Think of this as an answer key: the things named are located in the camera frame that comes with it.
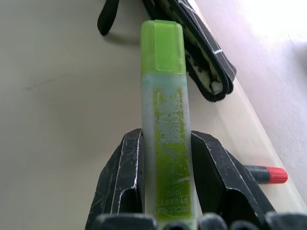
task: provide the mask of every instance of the red cap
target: red cap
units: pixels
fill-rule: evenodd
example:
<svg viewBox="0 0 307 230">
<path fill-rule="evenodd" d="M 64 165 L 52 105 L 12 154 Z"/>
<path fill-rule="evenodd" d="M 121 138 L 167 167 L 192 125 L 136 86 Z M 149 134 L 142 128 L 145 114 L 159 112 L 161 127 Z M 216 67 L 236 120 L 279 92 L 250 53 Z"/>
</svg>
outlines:
<svg viewBox="0 0 307 230">
<path fill-rule="evenodd" d="M 275 167 L 266 167 L 270 173 L 269 184 L 282 184 L 288 180 L 288 173 L 281 169 Z"/>
</svg>

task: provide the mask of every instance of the black strap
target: black strap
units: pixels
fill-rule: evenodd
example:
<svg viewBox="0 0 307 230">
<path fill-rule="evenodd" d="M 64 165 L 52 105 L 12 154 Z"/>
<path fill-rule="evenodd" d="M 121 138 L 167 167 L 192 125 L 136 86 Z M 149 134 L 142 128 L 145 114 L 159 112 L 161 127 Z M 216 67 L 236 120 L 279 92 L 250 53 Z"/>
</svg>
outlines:
<svg viewBox="0 0 307 230">
<path fill-rule="evenodd" d="M 97 27 L 102 36 L 109 33 L 114 23 L 117 14 L 118 2 L 119 0 L 106 0 L 105 2 L 97 21 Z"/>
</svg>

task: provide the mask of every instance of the black marker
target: black marker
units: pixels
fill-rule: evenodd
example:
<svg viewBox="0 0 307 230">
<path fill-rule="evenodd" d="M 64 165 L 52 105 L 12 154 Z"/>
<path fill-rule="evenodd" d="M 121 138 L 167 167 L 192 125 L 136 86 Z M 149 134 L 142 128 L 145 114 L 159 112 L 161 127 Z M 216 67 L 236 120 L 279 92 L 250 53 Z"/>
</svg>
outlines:
<svg viewBox="0 0 307 230">
<path fill-rule="evenodd" d="M 244 165 L 259 184 L 282 184 L 288 180 L 288 173 L 281 168 Z"/>
</svg>

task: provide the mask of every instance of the white stripe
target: white stripe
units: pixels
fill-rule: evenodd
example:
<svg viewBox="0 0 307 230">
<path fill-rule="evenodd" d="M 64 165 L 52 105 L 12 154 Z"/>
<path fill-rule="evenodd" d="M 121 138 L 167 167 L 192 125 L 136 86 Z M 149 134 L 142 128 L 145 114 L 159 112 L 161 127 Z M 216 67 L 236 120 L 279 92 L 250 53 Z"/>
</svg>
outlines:
<svg viewBox="0 0 307 230">
<path fill-rule="evenodd" d="M 218 53 L 221 53 L 223 50 L 222 49 L 218 49 L 214 52 L 214 54 L 218 54 Z"/>
</svg>

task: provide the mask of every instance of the white desk surface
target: white desk surface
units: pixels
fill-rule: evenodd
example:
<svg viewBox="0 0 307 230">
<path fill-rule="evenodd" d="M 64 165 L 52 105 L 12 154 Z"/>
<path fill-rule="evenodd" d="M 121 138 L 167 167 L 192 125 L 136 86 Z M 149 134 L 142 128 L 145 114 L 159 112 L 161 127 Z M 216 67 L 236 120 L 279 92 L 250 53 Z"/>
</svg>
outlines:
<svg viewBox="0 0 307 230">
<path fill-rule="evenodd" d="M 0 229 L 84 229 L 100 171 L 141 127 L 148 17 L 138 0 L 120 2 L 102 38 L 100 1 L 0 0 Z M 189 103 L 192 128 L 242 163 L 283 166 L 237 80 L 213 104 L 189 79 Z M 291 179 L 262 188 L 279 211 L 305 209 Z"/>
</svg>

